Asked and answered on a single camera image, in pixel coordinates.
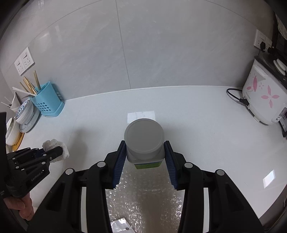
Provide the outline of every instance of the black cable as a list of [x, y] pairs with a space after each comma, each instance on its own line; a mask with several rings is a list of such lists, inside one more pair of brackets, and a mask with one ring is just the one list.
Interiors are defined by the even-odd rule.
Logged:
[[242, 92], [242, 90], [236, 89], [236, 88], [228, 88], [228, 89], [226, 90], [226, 93], [227, 93], [228, 95], [232, 96], [233, 98], [239, 100], [240, 103], [243, 103], [243, 104], [245, 104], [246, 106], [249, 105], [249, 102], [247, 101], [247, 99], [241, 99], [241, 98], [236, 97], [235, 95], [233, 95], [233, 94], [231, 94], [231, 93], [229, 92], [230, 90], [240, 91], [240, 92]]
[[232, 94], [229, 92], [229, 90], [240, 91], [240, 92], [242, 92], [242, 90], [239, 90], [239, 89], [236, 89], [236, 88], [228, 88], [228, 89], [226, 90], [226, 92], [227, 92], [228, 95], [231, 95], [233, 98], [235, 98], [235, 99], [237, 99], [237, 100], [240, 100], [240, 99], [239, 99], [238, 97], [236, 97], [235, 95], [232, 95]]

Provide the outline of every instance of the kitchen appliance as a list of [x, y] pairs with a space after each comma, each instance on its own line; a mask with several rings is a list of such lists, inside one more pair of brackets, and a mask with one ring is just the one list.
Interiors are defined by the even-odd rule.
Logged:
[[287, 138], [287, 113], [285, 113], [284, 116], [281, 118], [280, 124], [284, 130], [283, 137]]
[[271, 125], [287, 112], [286, 64], [282, 57], [262, 51], [255, 56], [242, 93], [258, 122]]

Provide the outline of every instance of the chopsticks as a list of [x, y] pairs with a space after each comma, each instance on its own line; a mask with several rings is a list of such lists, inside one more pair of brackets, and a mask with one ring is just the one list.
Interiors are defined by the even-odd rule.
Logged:
[[3, 102], [1, 102], [2, 104], [4, 104], [4, 105], [6, 105], [8, 108], [10, 108], [11, 106], [9, 106], [9, 105], [7, 105], [7, 104], [5, 104], [5, 103], [3, 103]]
[[18, 89], [18, 88], [16, 88], [16, 87], [12, 87], [12, 89], [13, 89], [14, 91], [22, 92], [22, 93], [25, 93], [25, 94], [28, 94], [28, 95], [31, 95], [31, 96], [36, 96], [36, 94], [32, 94], [32, 93], [30, 93], [30, 92], [23, 91], [23, 90]]
[[40, 86], [39, 79], [38, 79], [36, 71], [34, 71], [33, 74], [34, 74], [34, 77], [35, 77], [35, 80], [36, 80], [36, 84], [37, 84], [38, 90], [40, 90], [41, 86]]
[[7, 106], [8, 108], [11, 108], [11, 106], [12, 106], [11, 101], [8, 100], [8, 99], [6, 98], [6, 96], [4, 96], [4, 98], [5, 98], [10, 104], [5, 104], [5, 103], [3, 103], [3, 102], [1, 102], [1, 103], [4, 104], [5, 106]]
[[[37, 88], [38, 88], [38, 91], [41, 90], [41, 85], [39, 83], [39, 79], [38, 79], [38, 76], [37, 76], [37, 73], [36, 71], [33, 72], [34, 74], [34, 78], [35, 78], [35, 81], [36, 81], [36, 84], [37, 84]], [[24, 86], [23, 83], [20, 82], [21, 86], [24, 88], [25, 91], [23, 91], [22, 89], [19, 89], [19, 88], [16, 88], [16, 87], [12, 87], [12, 89], [14, 91], [18, 91], [18, 92], [21, 92], [21, 93], [25, 93], [25, 94], [28, 94], [28, 95], [31, 95], [31, 96], [36, 96], [37, 95], [37, 91], [35, 89], [35, 86], [29, 81], [29, 79], [27, 79], [25, 76], [24, 76], [24, 79], [23, 79], [24, 83], [26, 84], [27, 88]]]
[[28, 92], [27, 88], [20, 82], [20, 84], [22, 85], [22, 87], [25, 89], [26, 92]]
[[11, 102], [10, 100], [8, 100], [8, 99], [6, 98], [6, 96], [4, 96], [4, 98], [5, 98], [9, 103], [11, 103], [11, 104], [12, 104], [12, 102]]
[[37, 94], [37, 92], [36, 92], [34, 86], [32, 85], [32, 83], [26, 77], [24, 77], [23, 80], [24, 80], [25, 84], [27, 85], [27, 87], [30, 89], [30, 92], [32, 94]]

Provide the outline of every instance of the blue and white bowl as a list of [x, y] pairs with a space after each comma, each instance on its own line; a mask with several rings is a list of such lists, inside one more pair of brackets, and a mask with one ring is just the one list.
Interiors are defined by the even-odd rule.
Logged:
[[26, 133], [26, 132], [30, 131], [37, 122], [37, 119], [40, 115], [40, 110], [37, 109], [37, 107], [35, 105], [33, 106], [33, 108], [34, 108], [33, 117], [31, 119], [31, 121], [27, 124], [20, 125], [20, 132], [21, 133]]
[[15, 121], [19, 124], [27, 124], [33, 117], [33, 103], [27, 99], [16, 113]]

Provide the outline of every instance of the blue utensil holder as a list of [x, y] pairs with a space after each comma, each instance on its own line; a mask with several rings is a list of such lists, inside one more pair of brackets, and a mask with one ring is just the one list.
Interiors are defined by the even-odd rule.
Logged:
[[64, 103], [60, 101], [51, 82], [41, 85], [40, 91], [38, 91], [37, 87], [35, 89], [38, 93], [35, 97], [31, 98], [31, 101], [40, 110], [42, 115], [58, 116], [64, 108]]

